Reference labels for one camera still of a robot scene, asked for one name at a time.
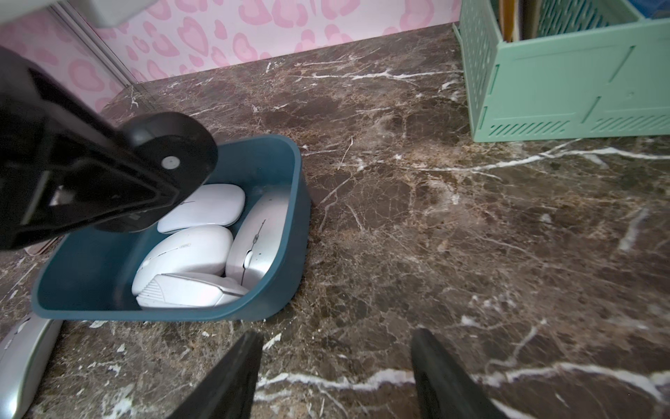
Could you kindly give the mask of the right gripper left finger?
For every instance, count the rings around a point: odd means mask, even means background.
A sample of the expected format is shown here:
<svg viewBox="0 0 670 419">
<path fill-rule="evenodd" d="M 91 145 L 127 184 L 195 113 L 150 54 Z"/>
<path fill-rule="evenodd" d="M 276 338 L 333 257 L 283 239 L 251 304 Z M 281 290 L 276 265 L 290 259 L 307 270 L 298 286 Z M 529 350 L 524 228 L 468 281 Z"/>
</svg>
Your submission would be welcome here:
<svg viewBox="0 0 670 419">
<path fill-rule="evenodd" d="M 262 355 L 263 335 L 244 333 L 170 417 L 249 418 Z"/>
</svg>

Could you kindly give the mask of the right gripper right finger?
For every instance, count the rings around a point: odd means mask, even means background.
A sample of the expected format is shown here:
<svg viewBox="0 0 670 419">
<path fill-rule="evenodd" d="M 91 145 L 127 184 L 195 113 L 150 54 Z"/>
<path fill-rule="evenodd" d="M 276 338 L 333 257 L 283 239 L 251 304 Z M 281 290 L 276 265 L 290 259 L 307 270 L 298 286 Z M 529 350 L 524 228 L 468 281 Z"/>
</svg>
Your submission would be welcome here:
<svg viewBox="0 0 670 419">
<path fill-rule="evenodd" d="M 506 417 L 426 328 L 412 333 L 411 361 L 421 418 Z"/>
</svg>

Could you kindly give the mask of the teal storage box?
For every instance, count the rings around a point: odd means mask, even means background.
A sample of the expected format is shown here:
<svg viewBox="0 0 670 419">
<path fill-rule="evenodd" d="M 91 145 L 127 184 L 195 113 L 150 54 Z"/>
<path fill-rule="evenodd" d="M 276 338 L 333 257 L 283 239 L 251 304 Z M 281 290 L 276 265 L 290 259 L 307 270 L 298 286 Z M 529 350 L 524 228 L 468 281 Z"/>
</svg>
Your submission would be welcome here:
<svg viewBox="0 0 670 419">
<path fill-rule="evenodd" d="M 311 199 L 296 143 L 224 143 L 207 181 L 136 233 L 65 237 L 33 288 L 32 308 L 68 321 L 261 321 L 303 278 Z"/>
</svg>

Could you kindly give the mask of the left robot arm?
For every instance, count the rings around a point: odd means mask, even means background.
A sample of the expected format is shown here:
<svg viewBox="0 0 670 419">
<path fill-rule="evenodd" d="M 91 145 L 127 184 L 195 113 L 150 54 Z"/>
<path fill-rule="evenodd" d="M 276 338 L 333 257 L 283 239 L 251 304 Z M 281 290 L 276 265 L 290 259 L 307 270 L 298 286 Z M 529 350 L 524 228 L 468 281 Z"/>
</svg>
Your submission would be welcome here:
<svg viewBox="0 0 670 419">
<path fill-rule="evenodd" d="M 200 188 L 218 161 L 197 120 L 147 113 L 113 127 L 39 66 L 1 52 L 1 247 L 94 226 L 137 232 Z"/>
</svg>

